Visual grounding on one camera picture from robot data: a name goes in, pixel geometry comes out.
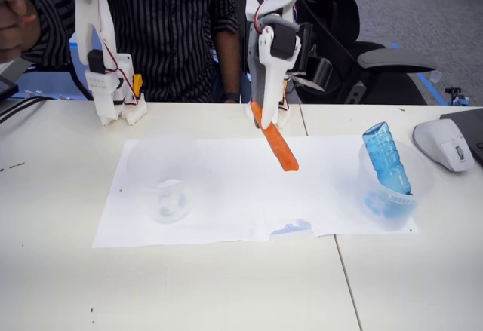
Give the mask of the person's right hand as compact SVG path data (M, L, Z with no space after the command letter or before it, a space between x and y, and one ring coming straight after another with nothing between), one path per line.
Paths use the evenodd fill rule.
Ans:
M40 33L38 11L30 0L1 0L1 63L19 58Z

